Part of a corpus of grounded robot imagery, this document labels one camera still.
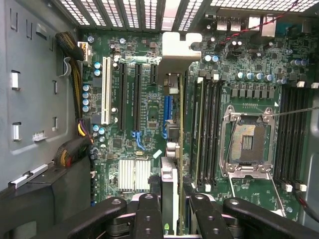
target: black handle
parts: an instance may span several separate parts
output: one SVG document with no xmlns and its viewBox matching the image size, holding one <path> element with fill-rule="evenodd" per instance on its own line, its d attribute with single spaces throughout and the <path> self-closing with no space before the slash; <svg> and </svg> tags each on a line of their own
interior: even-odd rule
<svg viewBox="0 0 319 239">
<path fill-rule="evenodd" d="M 101 223 L 125 213 L 127 203 L 121 198 L 108 198 L 96 206 L 81 211 L 49 231 L 32 239 L 78 239 L 89 238 L 93 229 Z"/>
<path fill-rule="evenodd" d="M 319 233 L 241 198 L 228 198 L 224 200 L 223 212 L 238 218 L 247 225 L 257 228 L 258 231 L 262 231 L 266 238 L 319 238 Z"/>
</svg>

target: green circuit board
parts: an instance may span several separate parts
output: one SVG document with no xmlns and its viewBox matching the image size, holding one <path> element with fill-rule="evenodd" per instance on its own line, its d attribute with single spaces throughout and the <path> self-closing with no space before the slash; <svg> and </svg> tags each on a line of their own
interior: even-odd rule
<svg viewBox="0 0 319 239">
<path fill-rule="evenodd" d="M 126 200 L 138 192 L 147 192 L 147 187 L 128 187 L 125 189 L 120 186 L 119 178 L 123 174 L 123 163 L 125 160 L 140 161 L 147 165 L 150 175 L 159 174 L 159 159 L 164 156 L 166 140 L 162 136 L 162 122 L 164 115 L 164 94 L 163 86 L 152 84 L 150 81 L 152 64 L 158 64 L 161 57 L 161 35 L 148 33 L 127 33 L 127 32 L 88 32 L 84 34 L 83 39 L 87 39 L 89 35 L 94 36 L 95 41 L 91 44 L 93 51 L 92 62 L 102 63 L 103 57 L 114 56 L 119 54 L 119 63 L 124 63 L 127 68 L 127 84 L 126 84 L 126 109 L 125 109 L 125 125 L 123 130 L 119 130 L 118 110 L 120 110 L 120 72 L 121 70 L 113 70 L 112 74 L 112 107 L 116 108 L 112 114 L 112 123 L 110 125 L 101 125 L 94 122 L 101 112 L 102 88 L 94 86 L 94 67 L 83 67 L 83 84 L 90 85 L 91 99 L 90 111 L 84 113 L 84 118 L 90 118 L 92 127 L 98 125 L 105 129 L 102 135 L 105 137 L 103 142 L 99 141 L 101 135 L 95 134 L 94 146 L 99 149 L 98 159 L 94 161 L 94 168 L 97 172 L 94 184 L 94 195 L 92 200 L 100 202 L 108 197 L 118 196 Z M 219 52 L 214 50 L 214 44 L 209 45 L 207 42 L 211 35 L 203 35 L 203 42 L 197 45 L 202 51 L 202 56 L 216 55 L 219 58 L 218 63 L 194 62 L 185 74 L 185 112 L 184 112 L 184 165 L 183 173 L 185 176 L 191 176 L 194 182 L 197 180 L 196 158 L 198 147 L 198 135 L 194 136 L 194 131 L 199 128 L 199 119 L 201 114 L 201 104 L 205 101 L 202 99 L 201 85 L 198 82 L 199 77 L 204 78 L 207 73 L 211 75 L 218 74 L 218 78 L 223 82 L 220 86 L 220 112 L 218 115 L 219 125 L 228 105 L 233 105 L 237 112 L 262 114 L 267 107 L 271 107 L 274 113 L 278 113 L 281 108 L 282 86 L 277 84 L 277 80 L 287 79 L 293 80 L 297 77 L 306 77 L 308 82 L 314 80 L 315 69 L 312 67 L 291 67 L 290 62 L 293 59 L 304 59 L 310 53 L 315 52 L 317 47 L 317 39 L 311 37 L 300 37 L 296 40 L 287 40 L 284 36 L 274 39 L 275 46 L 271 49 L 264 50 L 261 44 L 252 44 L 250 39 L 241 38 L 243 43 L 240 49 L 241 53 L 235 58 L 227 57 L 228 49 L 222 49 Z M 224 39 L 224 35 L 216 37 L 216 42 Z M 110 44 L 116 47 L 115 52 L 110 49 Z M 287 54 L 286 49 L 293 49 L 293 54 Z M 262 51 L 263 57 L 253 59 L 252 51 Z M 141 143 L 145 147 L 142 150 L 136 138 L 132 136 L 134 128 L 134 97 L 135 97 L 135 73 L 136 65 L 141 65 L 141 120 L 140 131 L 142 132 Z M 262 73 L 263 76 L 271 75 L 272 80 L 266 83 L 261 81 L 245 81 L 236 80 L 235 76 L 242 72 L 244 75 L 252 73 L 254 75 Z M 247 90 L 252 91 L 252 97 L 247 95 Z M 178 114 L 179 101 L 173 99 L 173 115 Z M 275 151 L 277 145 L 277 130 L 279 120 L 276 119 L 275 141 L 272 145 L 273 161 L 275 161 Z M 218 154 L 221 149 L 220 139 L 217 139 L 216 148 Z M 215 163 L 215 182 L 210 194 L 214 196 L 216 201 L 222 203 L 225 198 L 231 197 L 231 187 L 229 180 L 222 175 Z M 237 197 L 244 198 L 250 202 L 260 205 L 269 210 L 278 209 L 274 187 L 269 180 L 257 179 L 234 179 L 233 180 L 235 194 Z M 198 188 L 199 192 L 204 192 L 203 188 Z M 287 214 L 287 217 L 297 220 L 299 214 L 299 205 L 295 201 L 291 193 L 287 193 L 279 188 L 279 193 L 283 201 L 284 207 L 291 207 L 293 210 Z"/>
</svg>

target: yellow wire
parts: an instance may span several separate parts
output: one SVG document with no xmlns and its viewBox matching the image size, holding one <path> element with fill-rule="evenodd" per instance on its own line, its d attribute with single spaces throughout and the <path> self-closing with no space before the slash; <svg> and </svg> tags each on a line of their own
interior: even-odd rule
<svg viewBox="0 0 319 239">
<path fill-rule="evenodd" d="M 86 134 L 83 132 L 83 130 L 81 129 L 81 125 L 78 123 L 78 131 L 80 133 L 80 135 L 85 136 Z"/>
</svg>

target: silver bracket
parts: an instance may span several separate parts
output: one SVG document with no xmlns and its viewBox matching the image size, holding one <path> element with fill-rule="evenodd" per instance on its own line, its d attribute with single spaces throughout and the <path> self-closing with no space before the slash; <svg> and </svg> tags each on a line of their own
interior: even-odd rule
<svg viewBox="0 0 319 239">
<path fill-rule="evenodd" d="M 23 184 L 26 184 L 27 182 L 31 181 L 33 178 L 39 176 L 41 173 L 45 172 L 48 169 L 47 164 L 43 164 L 40 167 L 37 167 L 36 169 L 25 173 L 23 176 L 19 177 L 18 179 L 11 182 L 11 184 L 15 185 L 15 189 L 21 187 Z"/>
<path fill-rule="evenodd" d="M 201 51 L 193 51 L 191 44 L 201 42 L 199 33 L 186 34 L 181 41 L 178 32 L 164 32 L 162 37 L 162 60 L 159 62 L 158 84 L 164 84 L 164 77 L 169 73 L 184 74 L 190 64 L 201 59 Z"/>
</svg>

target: screw hole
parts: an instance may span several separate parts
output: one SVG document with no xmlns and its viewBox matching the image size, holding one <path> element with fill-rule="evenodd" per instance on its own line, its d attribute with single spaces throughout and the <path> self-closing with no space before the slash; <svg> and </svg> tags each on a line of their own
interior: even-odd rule
<svg viewBox="0 0 319 239">
<path fill-rule="evenodd" d="M 218 228 L 214 228 L 213 232 L 214 232 L 214 234 L 218 235 L 219 234 L 219 229 Z"/>
</svg>

